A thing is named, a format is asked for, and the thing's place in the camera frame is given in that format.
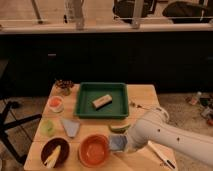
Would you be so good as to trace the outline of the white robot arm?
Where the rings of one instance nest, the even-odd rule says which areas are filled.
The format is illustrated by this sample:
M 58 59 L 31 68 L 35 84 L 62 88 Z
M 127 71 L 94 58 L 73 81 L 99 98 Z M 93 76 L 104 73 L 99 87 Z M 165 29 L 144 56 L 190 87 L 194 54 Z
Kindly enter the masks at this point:
M 176 128 L 168 121 L 169 114 L 162 107 L 146 111 L 125 133 L 125 150 L 136 152 L 154 141 L 213 166 L 213 137 Z

